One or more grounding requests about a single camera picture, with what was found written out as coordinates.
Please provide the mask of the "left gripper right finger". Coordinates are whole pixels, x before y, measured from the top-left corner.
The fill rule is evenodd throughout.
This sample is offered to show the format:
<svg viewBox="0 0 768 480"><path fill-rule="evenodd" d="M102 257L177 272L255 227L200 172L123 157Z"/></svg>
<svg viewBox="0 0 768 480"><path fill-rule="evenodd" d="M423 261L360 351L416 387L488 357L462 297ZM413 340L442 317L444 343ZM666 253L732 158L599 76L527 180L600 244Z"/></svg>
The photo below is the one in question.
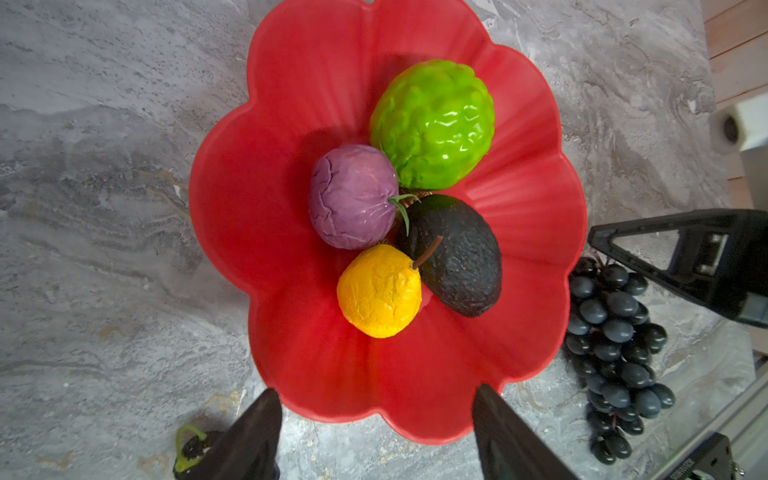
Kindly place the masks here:
<svg viewBox="0 0 768 480"><path fill-rule="evenodd" d="M472 421L486 480L576 479L488 384L476 389Z"/></svg>

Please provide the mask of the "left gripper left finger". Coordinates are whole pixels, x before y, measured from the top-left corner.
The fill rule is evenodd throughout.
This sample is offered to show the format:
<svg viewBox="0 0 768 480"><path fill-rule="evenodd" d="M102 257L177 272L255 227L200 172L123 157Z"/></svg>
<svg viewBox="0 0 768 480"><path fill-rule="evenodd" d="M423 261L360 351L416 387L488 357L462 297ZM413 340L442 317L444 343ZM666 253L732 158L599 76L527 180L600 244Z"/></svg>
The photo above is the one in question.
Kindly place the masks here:
<svg viewBox="0 0 768 480"><path fill-rule="evenodd" d="M278 479L282 405L266 389L197 465L198 479Z"/></svg>

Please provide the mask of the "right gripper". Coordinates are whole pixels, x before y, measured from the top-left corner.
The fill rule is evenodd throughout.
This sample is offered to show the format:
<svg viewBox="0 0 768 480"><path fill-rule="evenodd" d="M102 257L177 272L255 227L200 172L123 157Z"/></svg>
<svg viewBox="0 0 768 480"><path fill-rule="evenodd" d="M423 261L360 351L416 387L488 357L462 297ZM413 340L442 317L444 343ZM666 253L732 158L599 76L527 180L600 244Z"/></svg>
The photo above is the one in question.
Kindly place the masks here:
<svg viewBox="0 0 768 480"><path fill-rule="evenodd" d="M706 209L597 225L588 244L719 315L767 326L767 213Z"/></svg>

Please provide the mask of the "black grape bunch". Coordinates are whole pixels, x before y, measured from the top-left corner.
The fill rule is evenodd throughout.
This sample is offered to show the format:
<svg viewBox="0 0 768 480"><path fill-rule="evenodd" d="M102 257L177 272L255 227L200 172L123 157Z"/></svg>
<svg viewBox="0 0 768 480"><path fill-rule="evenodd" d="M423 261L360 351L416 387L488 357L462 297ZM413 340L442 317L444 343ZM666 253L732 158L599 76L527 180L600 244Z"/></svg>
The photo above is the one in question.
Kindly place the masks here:
<svg viewBox="0 0 768 480"><path fill-rule="evenodd" d="M590 451L605 465L629 458L628 438L643 434L646 420L676 404L652 367L668 334L639 300L648 286L639 273L597 256L579 258L568 276L562 349L586 388Z"/></svg>

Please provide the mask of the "dark avocado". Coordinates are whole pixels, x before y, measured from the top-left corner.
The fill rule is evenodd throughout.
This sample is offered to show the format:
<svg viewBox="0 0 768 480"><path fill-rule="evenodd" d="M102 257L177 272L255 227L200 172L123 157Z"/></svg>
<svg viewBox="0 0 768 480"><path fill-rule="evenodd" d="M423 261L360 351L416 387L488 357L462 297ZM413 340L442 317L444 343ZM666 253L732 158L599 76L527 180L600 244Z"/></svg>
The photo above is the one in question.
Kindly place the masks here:
<svg viewBox="0 0 768 480"><path fill-rule="evenodd" d="M442 241L419 267L421 280L445 306L478 317L499 300L502 255L484 218L464 201L441 194L426 196L406 209L409 228L395 246L416 260L437 237Z"/></svg>

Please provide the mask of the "yellow lemon fruit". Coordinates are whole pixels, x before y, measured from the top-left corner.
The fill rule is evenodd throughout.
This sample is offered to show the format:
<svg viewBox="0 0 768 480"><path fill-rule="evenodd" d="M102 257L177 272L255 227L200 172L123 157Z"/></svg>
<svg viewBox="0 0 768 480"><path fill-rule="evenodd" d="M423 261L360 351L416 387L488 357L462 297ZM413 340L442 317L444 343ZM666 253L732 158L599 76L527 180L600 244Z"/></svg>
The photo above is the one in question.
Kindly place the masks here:
<svg viewBox="0 0 768 480"><path fill-rule="evenodd" d="M420 310L422 283L413 260L391 245L359 254L337 283L344 318L361 332L390 338L410 325Z"/></svg>

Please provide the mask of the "purple round fruit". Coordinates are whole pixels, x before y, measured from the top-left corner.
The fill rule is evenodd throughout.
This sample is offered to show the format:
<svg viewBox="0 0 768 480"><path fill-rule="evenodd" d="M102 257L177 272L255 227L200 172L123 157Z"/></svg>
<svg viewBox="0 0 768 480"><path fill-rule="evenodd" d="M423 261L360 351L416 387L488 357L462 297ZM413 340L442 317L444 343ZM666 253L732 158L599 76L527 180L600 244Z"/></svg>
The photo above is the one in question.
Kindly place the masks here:
<svg viewBox="0 0 768 480"><path fill-rule="evenodd" d="M310 220L320 238L335 248L369 248L392 227L397 208L389 199L398 194L395 169L383 152L367 145L343 145L314 166Z"/></svg>

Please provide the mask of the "green bumpy custard apple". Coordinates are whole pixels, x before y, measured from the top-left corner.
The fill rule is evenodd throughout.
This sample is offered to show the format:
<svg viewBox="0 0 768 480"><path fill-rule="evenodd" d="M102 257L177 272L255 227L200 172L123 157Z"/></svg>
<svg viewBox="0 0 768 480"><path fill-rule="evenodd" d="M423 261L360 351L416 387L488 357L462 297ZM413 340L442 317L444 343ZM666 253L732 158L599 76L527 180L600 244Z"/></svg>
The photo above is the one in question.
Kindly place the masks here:
<svg viewBox="0 0 768 480"><path fill-rule="evenodd" d="M369 121L370 144L411 190L449 189L489 152L495 105L485 83L465 64L433 59L393 79Z"/></svg>

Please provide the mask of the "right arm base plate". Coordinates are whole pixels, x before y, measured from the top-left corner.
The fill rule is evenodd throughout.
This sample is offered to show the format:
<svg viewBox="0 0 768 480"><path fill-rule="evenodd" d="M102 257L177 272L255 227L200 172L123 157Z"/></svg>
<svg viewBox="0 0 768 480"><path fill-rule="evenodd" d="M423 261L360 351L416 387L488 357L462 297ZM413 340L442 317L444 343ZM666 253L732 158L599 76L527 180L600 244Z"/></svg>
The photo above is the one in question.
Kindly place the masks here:
<svg viewBox="0 0 768 480"><path fill-rule="evenodd" d="M712 433L692 452L673 462L652 479L660 480L737 480L745 471L734 460L730 439Z"/></svg>

